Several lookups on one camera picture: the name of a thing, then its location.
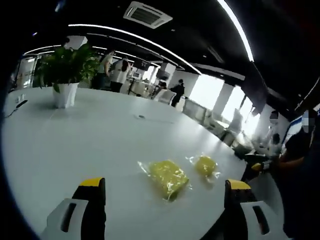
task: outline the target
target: white table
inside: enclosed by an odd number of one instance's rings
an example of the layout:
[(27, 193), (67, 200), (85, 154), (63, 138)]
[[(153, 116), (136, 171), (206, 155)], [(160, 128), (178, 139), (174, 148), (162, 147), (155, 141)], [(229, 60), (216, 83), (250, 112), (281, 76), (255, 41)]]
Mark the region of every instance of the white table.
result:
[(223, 121), (216, 120), (215, 122), (218, 123), (220, 126), (222, 126), (224, 129), (227, 129), (229, 127), (229, 125), (230, 125), (230, 124), (225, 123)]
[[(83, 180), (104, 177), (106, 239), (198, 240), (224, 211), (225, 180), (239, 180), (244, 173), (245, 162), (231, 148), (169, 105), (79, 88), (74, 107), (54, 109), (51, 88), (30, 88), (8, 96), (7, 113), (22, 93), (28, 102), (3, 126), (4, 167), (16, 202), (37, 234)], [(211, 189), (186, 160), (201, 153), (222, 172)], [(166, 159), (176, 162), (192, 184), (171, 203), (154, 194), (137, 164)]]

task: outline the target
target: ceiling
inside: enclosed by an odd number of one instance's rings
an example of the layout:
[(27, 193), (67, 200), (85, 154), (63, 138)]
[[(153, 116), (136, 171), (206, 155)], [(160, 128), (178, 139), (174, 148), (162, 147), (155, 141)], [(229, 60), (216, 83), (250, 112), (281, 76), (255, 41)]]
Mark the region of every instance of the ceiling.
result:
[[(58, 18), (49, 26), (39, 29), (27, 50), (61, 44), (68, 35), (86, 35), (93, 46), (113, 48), (148, 61), (169, 60), (185, 71), (196, 73), (180, 59), (139, 38), (97, 27), (68, 27), (68, 24), (100, 25), (144, 37), (189, 63), (246, 75), (249, 68), (246, 49), (236, 27), (217, 0), (172, 0), (169, 3), (141, 0), (173, 17), (173, 20), (156, 29), (123, 18), (131, 2), (91, 0), (79, 4), (78, 1), (66, 1)], [(308, 94), (320, 75), (320, 26), (316, 25), (319, 20), (316, 19), (316, 8), (308, 7), (312, 1), (226, 2), (246, 34), (257, 69), (266, 85), (276, 93), (271, 94), (268, 101), (275, 109), (291, 112)], [(198, 69), (210, 74), (207, 70)], [(233, 82), (241, 84), (237, 79), (233, 79)]]

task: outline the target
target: black cable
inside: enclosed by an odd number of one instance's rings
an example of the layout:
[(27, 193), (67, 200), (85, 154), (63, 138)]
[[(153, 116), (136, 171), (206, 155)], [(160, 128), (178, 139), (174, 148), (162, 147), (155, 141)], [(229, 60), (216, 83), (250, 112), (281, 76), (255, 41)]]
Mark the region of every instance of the black cable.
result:
[(24, 100), (22, 102), (20, 102), (16, 107), (15, 109), (7, 116), (5, 116), (4, 118), (7, 119), (9, 118), (12, 114), (14, 114), (15, 111), (17, 111), (22, 105), (24, 105), (26, 102), (28, 102), (28, 100)]

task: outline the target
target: white shirt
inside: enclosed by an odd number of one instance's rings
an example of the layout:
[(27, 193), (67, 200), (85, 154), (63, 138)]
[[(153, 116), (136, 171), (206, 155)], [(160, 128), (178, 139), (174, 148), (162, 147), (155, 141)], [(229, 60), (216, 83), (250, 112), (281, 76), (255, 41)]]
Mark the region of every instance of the white shirt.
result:
[(105, 72), (105, 65), (107, 62), (109, 62), (109, 68), (110, 68), (110, 65), (112, 64), (112, 55), (108, 54), (107, 56), (104, 57), (102, 62), (100, 62), (98, 73), (100, 73), (100, 74), (106, 73)]
[(121, 70), (122, 63), (123, 63), (123, 60), (120, 60), (115, 64), (112, 75), (110, 76), (110, 80), (112, 82), (117, 82), (117, 83), (122, 83), (122, 84), (124, 84), (126, 82), (127, 75), (130, 70), (130, 65), (128, 65), (128, 67), (126, 68), (125, 71), (122, 71)]
[(260, 147), (259, 144), (257, 144), (256, 142), (252, 142), (253, 146), (254, 146), (254, 152), (257, 152), (258, 154), (263, 154), (266, 155), (267, 157), (276, 157), (279, 156), (280, 152), (281, 152), (281, 146), (282, 144), (268, 144), (267, 147)]
[(271, 145), (271, 141), (272, 141), (272, 137), (274, 134), (279, 133), (279, 126), (278, 123), (276, 123), (275, 125), (271, 125), (268, 133), (266, 134), (266, 136), (262, 139), (262, 145), (264, 147), (267, 147), (269, 145)]

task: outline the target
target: ceiling light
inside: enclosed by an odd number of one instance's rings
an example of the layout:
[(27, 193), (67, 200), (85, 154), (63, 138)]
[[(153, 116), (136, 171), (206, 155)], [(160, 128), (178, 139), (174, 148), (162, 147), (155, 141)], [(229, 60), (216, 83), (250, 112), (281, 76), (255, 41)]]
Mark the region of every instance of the ceiling light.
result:
[(190, 68), (192, 68), (193, 70), (195, 70), (198, 74), (202, 74), (198, 69), (196, 69), (194, 66), (192, 66), (189, 62), (187, 62), (186, 60), (184, 60), (182, 57), (176, 55), (175, 53), (173, 53), (172, 51), (166, 49), (165, 47), (153, 42), (153, 41), (150, 41), (149, 39), (146, 39), (142, 36), (139, 36), (139, 35), (136, 35), (136, 34), (133, 34), (131, 32), (128, 32), (128, 31), (124, 31), (124, 30), (121, 30), (121, 29), (117, 29), (117, 28), (113, 28), (113, 27), (109, 27), (109, 26), (101, 26), (101, 25), (94, 25), (94, 24), (69, 24), (68, 25), (69, 27), (93, 27), (93, 28), (100, 28), (100, 29), (108, 29), (108, 30), (112, 30), (112, 31), (116, 31), (116, 32), (120, 32), (120, 33), (123, 33), (123, 34), (127, 34), (127, 35), (130, 35), (132, 37), (135, 37), (135, 38), (138, 38), (138, 39), (141, 39), (147, 43), (150, 43), (164, 51), (166, 51), (167, 53), (175, 56), (177, 59), (181, 60), (182, 62), (184, 62), (186, 65), (188, 65)]
[(28, 53), (31, 53), (31, 52), (34, 52), (34, 51), (37, 51), (37, 50), (41, 50), (41, 49), (48, 49), (48, 48), (60, 47), (60, 46), (61, 46), (61, 45), (52, 45), (52, 46), (39, 47), (39, 48), (30, 50), (30, 51), (26, 51), (23, 55), (26, 55), (26, 54), (28, 54)]
[(107, 48), (104, 47), (100, 47), (100, 46), (92, 46), (94, 49), (103, 49), (103, 50), (107, 50)]
[(161, 68), (161, 66), (159, 66), (158, 64), (155, 64), (154, 62), (150, 62), (152, 65), (155, 65), (158, 68)]
[(224, 0), (217, 0), (218, 3), (221, 5), (221, 7), (225, 10), (225, 12), (228, 14), (229, 18), (233, 22), (235, 28), (238, 30), (238, 33), (240, 34), (240, 37), (242, 39), (242, 42), (244, 44), (246, 54), (248, 55), (248, 58), (250, 62), (254, 62), (254, 56), (252, 55), (251, 48), (248, 42), (248, 39), (246, 37), (246, 34), (243, 30), (243, 28), (240, 25), (240, 22), (238, 21), (236, 15), (231, 10), (231, 8), (228, 6), (228, 4)]
[(119, 57), (119, 56), (112, 56), (112, 57), (115, 58), (115, 59), (122, 59), (122, 57)]
[(44, 52), (40, 52), (40, 53), (37, 53), (38, 55), (39, 54), (49, 54), (49, 53), (54, 53), (55, 51), (44, 51)]
[(133, 57), (133, 58), (136, 58), (136, 57), (137, 57), (137, 56), (135, 56), (135, 55), (131, 55), (131, 54), (129, 54), (129, 53), (125, 53), (125, 52), (122, 52), (122, 51), (115, 51), (115, 52), (118, 53), (118, 54), (128, 55), (128, 56)]
[(123, 42), (129, 43), (129, 44), (135, 45), (135, 46), (137, 46), (137, 47), (139, 47), (139, 48), (142, 48), (142, 49), (148, 50), (149, 52), (151, 52), (151, 53), (153, 53), (153, 54), (155, 54), (155, 55), (159, 56), (160, 58), (163, 58), (163, 59), (165, 59), (165, 60), (167, 60), (167, 61), (171, 62), (172, 64), (174, 64), (174, 65), (176, 65), (176, 66), (179, 66), (176, 62), (174, 62), (174, 61), (172, 61), (172, 60), (168, 59), (167, 57), (162, 56), (162, 55), (160, 55), (159, 53), (157, 53), (157, 52), (155, 52), (155, 51), (152, 51), (151, 49), (146, 48), (146, 47), (144, 47), (144, 46), (141, 46), (141, 45), (139, 45), (139, 44), (136, 44), (136, 43), (134, 43), (134, 42), (127, 41), (127, 40), (124, 40), (124, 39), (122, 39), (122, 38), (118, 38), (118, 37), (114, 37), (114, 36), (108, 36), (108, 35), (103, 35), (103, 34), (98, 34), (98, 33), (89, 33), (89, 32), (88, 32), (87, 34), (88, 34), (88, 35), (101, 36), (101, 37), (105, 37), (105, 38), (116, 39), (116, 40), (119, 40), (119, 41), (123, 41)]

